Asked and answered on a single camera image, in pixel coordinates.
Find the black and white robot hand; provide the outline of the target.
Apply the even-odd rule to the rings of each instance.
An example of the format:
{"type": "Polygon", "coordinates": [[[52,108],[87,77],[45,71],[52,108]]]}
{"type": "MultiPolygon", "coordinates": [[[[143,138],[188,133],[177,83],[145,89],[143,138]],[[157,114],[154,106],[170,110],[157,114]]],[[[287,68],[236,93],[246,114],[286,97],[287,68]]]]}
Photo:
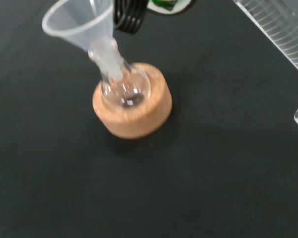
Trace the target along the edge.
{"type": "Polygon", "coordinates": [[[114,28],[136,34],[149,12],[160,16],[176,16],[188,11],[195,0],[114,0],[114,28]]]}

